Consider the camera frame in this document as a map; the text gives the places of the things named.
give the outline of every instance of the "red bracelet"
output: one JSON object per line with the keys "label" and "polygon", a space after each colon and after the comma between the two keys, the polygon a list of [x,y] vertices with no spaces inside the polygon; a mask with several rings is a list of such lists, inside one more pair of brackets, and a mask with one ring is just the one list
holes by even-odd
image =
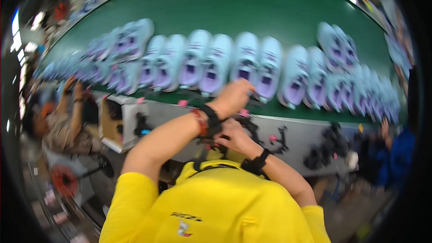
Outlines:
{"label": "red bracelet", "polygon": [[195,115],[195,117],[198,120],[198,123],[200,124],[200,134],[199,136],[206,136],[207,135],[207,130],[209,128],[209,126],[207,125],[207,122],[204,120],[204,118],[202,118],[200,111],[197,108],[193,108],[191,110],[191,113]]}

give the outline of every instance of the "black wrist strap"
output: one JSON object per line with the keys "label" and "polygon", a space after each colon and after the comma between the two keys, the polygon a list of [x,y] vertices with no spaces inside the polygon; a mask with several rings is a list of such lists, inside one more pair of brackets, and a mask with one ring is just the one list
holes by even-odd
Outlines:
{"label": "black wrist strap", "polygon": [[208,130],[207,135],[204,137],[205,139],[213,139],[213,136],[222,131],[222,124],[219,120],[219,117],[215,113],[215,111],[208,107],[207,105],[203,105],[199,107],[201,111],[203,111],[207,117],[209,118],[207,121]]}
{"label": "black wrist strap", "polygon": [[245,159],[243,163],[241,163],[241,168],[243,170],[256,174],[257,176],[265,175],[262,168],[264,167],[264,165],[266,165],[265,160],[267,159],[269,154],[270,150],[265,148],[259,157],[256,157],[253,160]]}

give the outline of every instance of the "yellow shirt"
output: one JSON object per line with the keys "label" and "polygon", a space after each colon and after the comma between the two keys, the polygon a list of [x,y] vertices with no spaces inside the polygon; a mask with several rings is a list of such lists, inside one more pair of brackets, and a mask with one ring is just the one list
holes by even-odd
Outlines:
{"label": "yellow shirt", "polygon": [[[201,168],[221,163],[239,168]],[[281,185],[240,168],[192,165],[161,195],[147,176],[121,175],[99,242],[330,242],[320,206],[300,208]]]}

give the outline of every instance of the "pink sticker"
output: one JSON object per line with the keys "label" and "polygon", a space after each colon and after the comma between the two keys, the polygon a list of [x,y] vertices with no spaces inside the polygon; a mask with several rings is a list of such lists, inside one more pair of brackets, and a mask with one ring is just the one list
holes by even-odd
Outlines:
{"label": "pink sticker", "polygon": [[241,109],[240,110],[240,115],[244,116],[244,117],[249,116],[249,110]]}
{"label": "pink sticker", "polygon": [[177,105],[179,105],[181,107],[186,107],[187,106],[187,100],[179,100]]}

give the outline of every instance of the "beige shirt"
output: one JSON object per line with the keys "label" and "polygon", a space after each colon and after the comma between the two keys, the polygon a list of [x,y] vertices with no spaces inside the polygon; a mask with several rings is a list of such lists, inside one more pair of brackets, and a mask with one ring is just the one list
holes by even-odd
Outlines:
{"label": "beige shirt", "polygon": [[49,149],[57,154],[89,154],[91,151],[98,151],[100,148],[93,148],[93,138],[82,130],[78,136],[73,138],[72,117],[54,111],[47,116],[49,132],[44,136],[44,141]]}

